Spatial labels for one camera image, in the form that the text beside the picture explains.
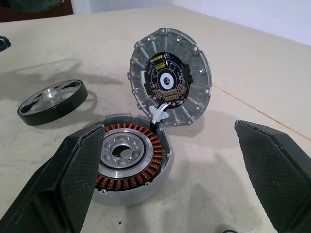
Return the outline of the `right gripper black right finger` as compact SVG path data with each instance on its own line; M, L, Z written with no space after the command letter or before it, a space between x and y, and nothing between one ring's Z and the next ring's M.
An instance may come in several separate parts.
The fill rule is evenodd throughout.
M237 120L245 167L273 228L311 231L311 158L286 133Z

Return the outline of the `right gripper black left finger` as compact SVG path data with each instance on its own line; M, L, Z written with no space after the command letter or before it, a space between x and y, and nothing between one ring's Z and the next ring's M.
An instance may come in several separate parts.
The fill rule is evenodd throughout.
M67 136L0 220L2 233L79 233L93 196L104 139L94 124Z

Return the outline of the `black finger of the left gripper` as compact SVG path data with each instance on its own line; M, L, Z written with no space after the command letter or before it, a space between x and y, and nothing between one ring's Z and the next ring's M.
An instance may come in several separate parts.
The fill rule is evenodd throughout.
M11 42L5 36L0 36L0 51L4 51L11 47Z

